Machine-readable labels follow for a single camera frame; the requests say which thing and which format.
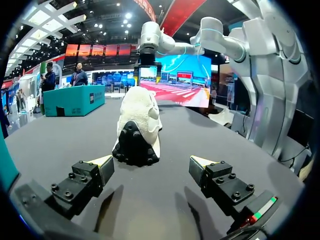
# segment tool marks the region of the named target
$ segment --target white sneaker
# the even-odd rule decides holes
[[[137,166],[158,162],[158,132],[162,127],[154,95],[146,88],[131,87],[121,104],[113,156],[120,162]]]

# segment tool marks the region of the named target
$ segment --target wall display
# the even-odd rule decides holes
[[[91,63],[100,64],[104,56],[105,46],[103,45],[93,45],[91,53]]]
[[[77,63],[77,51],[78,51],[78,44],[68,44],[66,46],[65,51],[65,58],[64,58],[64,64],[65,65],[71,65]]]
[[[89,62],[91,45],[80,45],[78,52],[78,62],[87,64]]]
[[[119,45],[119,56],[130,56],[130,54],[131,54],[131,44]]]
[[[140,85],[156,93],[157,100],[170,100],[186,107],[207,108],[211,86],[211,59],[205,56],[174,55],[157,58],[161,80],[156,84],[156,68],[140,71]]]
[[[105,46],[105,56],[116,56],[117,55],[118,45],[107,45]]]

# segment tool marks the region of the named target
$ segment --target teal box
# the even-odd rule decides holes
[[[105,86],[73,86],[43,93],[47,117],[85,116],[105,103]]]

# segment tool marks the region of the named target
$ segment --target shoe sole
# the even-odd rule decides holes
[[[133,121],[128,121],[119,136],[112,155],[119,161],[138,167],[151,166],[159,162],[152,146],[146,142],[138,126]]]

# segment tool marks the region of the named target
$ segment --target gray table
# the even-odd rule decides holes
[[[111,154],[121,101],[107,99],[85,117],[40,117],[9,136],[9,152],[22,173],[17,186],[33,178],[49,190],[75,162]],[[256,185],[256,194],[268,189],[283,199],[283,213],[290,210],[303,184],[289,169],[196,112],[170,102],[159,102],[159,107],[160,162],[142,168],[115,162],[115,174],[100,197],[73,222],[118,240],[225,236],[233,220],[204,198],[188,173],[190,155],[230,163],[239,178]]]

